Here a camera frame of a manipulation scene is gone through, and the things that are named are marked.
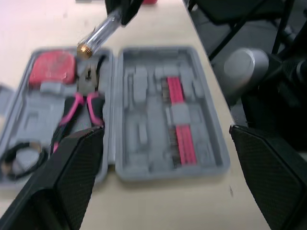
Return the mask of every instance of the table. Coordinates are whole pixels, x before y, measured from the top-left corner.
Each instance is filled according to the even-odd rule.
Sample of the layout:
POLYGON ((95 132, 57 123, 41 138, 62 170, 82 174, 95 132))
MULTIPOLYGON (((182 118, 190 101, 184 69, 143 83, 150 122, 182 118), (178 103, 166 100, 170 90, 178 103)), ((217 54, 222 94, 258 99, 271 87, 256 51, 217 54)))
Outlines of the table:
MULTIPOLYGON (((17 88, 33 50, 73 46, 106 17, 102 2, 3 1, 0 7, 0 82, 17 88)), ((191 45, 201 59, 223 129, 231 169, 213 178, 123 183, 114 172, 94 190, 83 230, 269 230, 250 193, 230 135, 231 115, 182 0, 158 0, 106 42, 126 46, 191 45)), ((17 192, 0 193, 0 214, 17 192)))

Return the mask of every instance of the pliers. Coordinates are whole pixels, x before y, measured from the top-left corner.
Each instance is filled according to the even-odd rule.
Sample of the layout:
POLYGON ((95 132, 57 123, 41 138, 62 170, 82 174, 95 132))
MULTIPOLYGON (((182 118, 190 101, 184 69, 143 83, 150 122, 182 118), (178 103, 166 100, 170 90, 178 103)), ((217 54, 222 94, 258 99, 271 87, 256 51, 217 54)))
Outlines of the pliers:
POLYGON ((65 99, 62 119, 52 136, 51 154, 57 150, 61 140, 70 134, 85 103, 92 127, 104 126, 102 109, 105 104, 105 97, 97 91, 98 81, 98 72, 94 65, 89 65, 84 73, 79 76, 77 92, 74 96, 65 99))

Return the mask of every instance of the screwdriver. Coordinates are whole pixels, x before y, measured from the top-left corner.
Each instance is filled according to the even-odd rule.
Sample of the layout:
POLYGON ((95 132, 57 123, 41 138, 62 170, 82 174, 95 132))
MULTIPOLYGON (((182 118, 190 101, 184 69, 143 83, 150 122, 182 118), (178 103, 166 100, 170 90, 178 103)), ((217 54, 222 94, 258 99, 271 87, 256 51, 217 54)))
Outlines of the screwdriver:
POLYGON ((119 28, 121 17, 120 8, 111 12, 94 31, 81 40, 77 47, 77 55, 89 59, 96 53, 101 45, 119 28))

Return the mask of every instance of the tool kit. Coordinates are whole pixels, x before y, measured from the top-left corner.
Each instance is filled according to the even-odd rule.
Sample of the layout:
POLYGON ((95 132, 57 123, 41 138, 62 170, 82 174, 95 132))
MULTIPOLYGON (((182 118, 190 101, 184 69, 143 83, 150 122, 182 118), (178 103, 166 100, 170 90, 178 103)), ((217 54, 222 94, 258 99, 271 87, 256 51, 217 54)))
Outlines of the tool kit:
POLYGON ((67 135, 105 129, 95 183, 216 175, 230 159, 197 52, 131 47, 90 59, 75 47, 34 52, 16 92, 0 86, 0 188, 21 188, 67 135))

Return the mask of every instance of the gray plastic case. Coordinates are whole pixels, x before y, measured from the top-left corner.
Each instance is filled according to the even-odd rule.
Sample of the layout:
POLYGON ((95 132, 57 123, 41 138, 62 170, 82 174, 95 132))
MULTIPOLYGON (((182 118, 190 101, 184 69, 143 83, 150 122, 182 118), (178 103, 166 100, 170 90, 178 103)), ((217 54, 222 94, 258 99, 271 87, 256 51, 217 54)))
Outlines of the gray plastic case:
MULTIPOLYGON (((72 96, 77 91, 76 84, 61 85, 58 83, 43 83, 39 89, 31 90, 28 88, 28 77, 33 68, 35 59, 43 52, 50 50, 66 50, 76 55, 75 47, 59 47, 52 49, 40 49, 35 51, 26 66, 21 83, 13 96, 13 99, 8 105, 5 113, 6 121, 4 123, 2 134, 0 136, 0 154, 22 141, 40 141, 44 147, 49 147, 54 130, 56 129, 64 109, 65 97, 72 96)), ((98 91, 105 94, 106 103, 103 109, 105 122, 112 123, 110 108, 111 108, 111 86, 112 75, 114 70, 114 60, 111 51, 102 49, 90 61, 83 61, 76 58, 76 72, 82 72, 88 62, 97 63, 100 56, 105 55, 99 71, 99 86, 98 91)), ((0 88, 3 92, 1 95, 7 95, 8 90, 4 87, 0 88)), ((82 130, 91 127, 91 122, 86 109, 83 107, 82 113, 78 117, 73 131, 82 130)), ((106 126, 104 136, 104 150, 106 153, 111 151, 109 149, 110 126, 106 126)), ((18 163, 14 165, 16 169, 26 169, 37 159, 37 152, 25 150, 23 154, 17 155, 18 163)), ((107 154, 103 155, 99 173, 96 176, 95 183, 101 182, 107 173, 108 163, 107 154)), ((0 186, 19 187, 26 183, 28 177, 21 178, 18 181, 11 181, 0 171, 0 186)))
MULTIPOLYGON (((0 154, 19 141, 39 140, 49 146, 63 113, 65 97, 77 90, 75 84, 58 83, 44 83, 39 90, 29 90, 27 80, 35 59, 50 50, 76 54, 75 47, 34 52, 8 106, 2 101, 12 92, 0 87, 0 112, 5 112, 6 116, 0 136, 0 154)), ((100 68, 98 90, 106 97, 103 108, 106 131, 104 155, 95 184, 103 181, 109 164, 116 166, 123 180, 135 181, 226 172, 230 166, 228 151, 193 48, 131 47, 124 49, 118 59, 109 50, 102 49, 88 61, 76 58, 77 73, 82 72, 88 62, 96 63, 101 55, 106 59, 100 68), (161 79, 167 76, 180 77, 185 103, 175 106, 162 103, 161 79), (168 128, 178 124, 190 125, 196 166, 173 166, 168 151, 168 128)), ((73 131, 90 126, 84 107, 73 131)), ((31 151, 17 157, 23 168, 36 159, 37 153, 31 151)), ((0 188, 21 188, 28 178, 10 181, 0 172, 0 188)))
POLYGON ((116 87, 116 171, 124 180, 224 173, 230 159, 197 52, 191 47, 122 51, 116 87), (161 79, 179 76, 185 103, 163 103, 161 79), (196 166, 174 168, 168 128, 190 125, 196 166))

